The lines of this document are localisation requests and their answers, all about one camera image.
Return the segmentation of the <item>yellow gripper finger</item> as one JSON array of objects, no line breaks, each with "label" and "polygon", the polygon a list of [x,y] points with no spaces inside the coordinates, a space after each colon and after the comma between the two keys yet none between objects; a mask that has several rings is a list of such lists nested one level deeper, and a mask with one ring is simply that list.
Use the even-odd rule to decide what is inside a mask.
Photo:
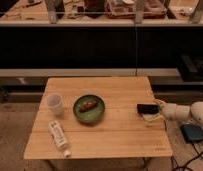
[{"label": "yellow gripper finger", "polygon": [[152,122],[158,119],[163,119],[164,117],[162,115],[143,115],[143,118],[148,122]]},{"label": "yellow gripper finger", "polygon": [[163,106],[165,104],[165,101],[160,100],[160,99],[155,99],[155,103],[159,106]]}]

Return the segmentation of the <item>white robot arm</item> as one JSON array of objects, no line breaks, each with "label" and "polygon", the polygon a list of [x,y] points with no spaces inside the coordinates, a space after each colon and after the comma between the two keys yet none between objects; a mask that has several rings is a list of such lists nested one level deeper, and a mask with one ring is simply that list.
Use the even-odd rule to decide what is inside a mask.
[{"label": "white robot arm", "polygon": [[154,109],[151,110],[149,105],[140,115],[148,122],[163,118],[165,120],[189,121],[193,120],[203,127],[203,102],[197,101],[191,105],[179,105],[176,103],[166,103],[155,100]]}]

